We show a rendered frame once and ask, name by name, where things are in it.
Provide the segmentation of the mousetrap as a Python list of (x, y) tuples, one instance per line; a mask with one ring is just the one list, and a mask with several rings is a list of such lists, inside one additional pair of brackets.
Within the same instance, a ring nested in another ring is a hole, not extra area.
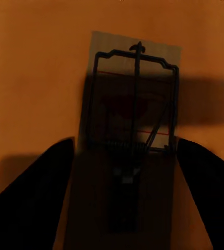
[(170, 250), (180, 53), (92, 31), (63, 250)]

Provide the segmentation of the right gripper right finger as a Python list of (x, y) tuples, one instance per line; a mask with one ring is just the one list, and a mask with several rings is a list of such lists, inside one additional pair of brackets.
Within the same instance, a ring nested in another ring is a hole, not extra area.
[(224, 250), (224, 160), (182, 138), (176, 157), (214, 250)]

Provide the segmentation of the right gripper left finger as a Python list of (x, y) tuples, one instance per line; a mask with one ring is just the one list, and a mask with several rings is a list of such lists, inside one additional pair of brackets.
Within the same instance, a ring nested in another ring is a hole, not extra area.
[(56, 143), (0, 193), (0, 250), (52, 250), (73, 159)]

